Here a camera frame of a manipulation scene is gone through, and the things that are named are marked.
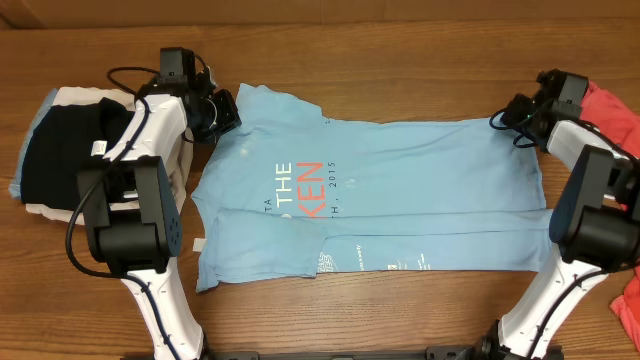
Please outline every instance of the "red cloth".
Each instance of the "red cloth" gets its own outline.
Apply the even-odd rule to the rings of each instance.
[[[638,325],[634,315],[631,313],[629,304],[624,300],[624,295],[620,295],[613,300],[611,310],[618,315],[622,322],[622,327],[624,327],[627,335],[636,345],[636,350],[640,351],[640,325]]]
[[[612,93],[589,83],[587,94],[582,99],[582,120],[596,125],[602,134],[640,157],[640,116],[634,114]],[[640,270],[624,290],[624,295],[611,303],[622,325],[640,351]]]
[[[612,93],[589,82],[580,118],[595,124],[606,137],[640,157],[640,117]]]

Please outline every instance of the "wooden table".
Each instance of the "wooden table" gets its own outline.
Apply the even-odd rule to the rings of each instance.
[[[51,88],[109,88],[109,68],[157,68],[160,47],[184,46],[201,54],[233,93],[240,82],[267,84],[339,119],[483,117],[516,92],[532,94],[538,71],[554,67],[590,76],[639,112],[638,35],[640,21],[634,19],[0,32],[0,359],[117,359],[152,349],[125,287],[74,270],[64,252],[65,225],[27,214],[4,190],[23,136]],[[125,80],[138,84],[144,77]],[[196,151],[189,193],[209,154]],[[553,207],[567,171],[548,155],[539,159]],[[182,220],[182,281],[192,312],[220,351],[473,343],[515,305],[534,276],[330,274],[221,285],[196,295],[198,255],[191,246],[204,231],[191,200]],[[76,234],[79,257],[90,263],[84,234]],[[568,359],[640,358],[608,308],[631,277],[611,276],[570,315],[555,337]]]

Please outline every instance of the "white robotic arm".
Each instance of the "white robotic arm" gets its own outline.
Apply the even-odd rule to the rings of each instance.
[[[88,199],[78,210],[84,213],[91,254],[133,294],[155,360],[212,359],[178,274],[182,227],[165,165],[182,141],[215,144],[240,125],[240,118],[231,94],[214,92],[202,60],[203,70],[196,73],[196,58],[190,50],[162,49],[160,72],[136,94],[136,112],[122,138],[78,174],[80,194]],[[185,136],[187,129],[193,140]],[[133,200],[139,209],[109,206]],[[89,275],[109,275],[86,271],[72,254],[70,259]]]
[[[556,123],[551,131],[547,147],[549,153],[560,159],[568,169],[573,169],[586,145],[610,151],[614,158],[627,159],[592,131],[569,120]],[[605,194],[605,197],[612,198],[609,194]],[[512,354],[526,357],[531,350],[542,320],[549,313],[558,297],[563,292],[570,291],[569,295],[553,312],[533,351],[533,358],[542,359],[547,353],[549,341],[560,325],[589,290],[606,279],[607,274],[594,276],[584,281],[580,287],[568,289],[575,279],[600,271],[602,268],[599,266],[582,261],[564,262],[558,245],[552,244],[551,256],[547,259],[544,267],[515,308],[502,317],[498,327],[500,344],[511,349]]]
[[[427,359],[564,359],[549,348],[560,325],[609,273],[640,258],[638,161],[580,120],[586,78],[552,70],[538,82],[532,99],[516,95],[490,125],[519,132],[516,147],[540,146],[572,170],[549,225],[551,255],[517,305],[474,347],[429,347]],[[502,125],[493,123],[499,114]],[[519,143],[522,138],[531,143]],[[605,206],[604,198],[627,208]]]

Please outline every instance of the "folded black cloth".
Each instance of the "folded black cloth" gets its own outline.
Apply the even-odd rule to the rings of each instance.
[[[91,158],[93,142],[105,140],[111,149],[132,117],[133,112],[107,98],[97,104],[52,106],[25,154],[22,203],[75,210],[80,202],[76,174]]]

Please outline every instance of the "t-shirt sleeve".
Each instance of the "t-shirt sleeve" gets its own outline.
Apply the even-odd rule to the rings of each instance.
[[[322,109],[291,94],[270,90],[264,85],[240,84],[236,97],[240,119],[245,128],[255,126],[285,126],[304,128],[322,126]]]

